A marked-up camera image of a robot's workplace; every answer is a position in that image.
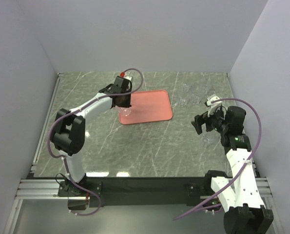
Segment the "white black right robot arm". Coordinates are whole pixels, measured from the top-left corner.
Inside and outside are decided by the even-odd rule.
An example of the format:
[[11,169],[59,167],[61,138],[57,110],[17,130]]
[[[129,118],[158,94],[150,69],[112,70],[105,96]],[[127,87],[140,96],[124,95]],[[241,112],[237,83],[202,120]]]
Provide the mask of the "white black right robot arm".
[[244,134],[243,123],[246,111],[237,106],[223,110],[223,106],[212,108],[192,121],[196,132],[217,131],[221,136],[227,160],[232,170],[232,183],[221,171],[208,171],[203,183],[204,191],[217,198],[224,209],[224,229],[227,234],[265,234],[274,216],[265,207],[258,190],[252,165],[251,143]]

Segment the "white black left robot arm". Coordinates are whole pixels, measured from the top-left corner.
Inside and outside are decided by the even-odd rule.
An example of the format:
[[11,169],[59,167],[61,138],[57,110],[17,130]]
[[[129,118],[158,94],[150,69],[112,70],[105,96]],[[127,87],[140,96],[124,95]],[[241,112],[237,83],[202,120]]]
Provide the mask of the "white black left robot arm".
[[87,190],[87,184],[82,181],[86,173],[82,166],[79,152],[85,143],[86,123],[94,117],[114,107],[131,107],[133,78],[121,73],[111,83],[84,104],[57,112],[55,122],[50,127],[47,140],[49,154],[53,158],[61,158],[64,162],[70,191],[81,196]]

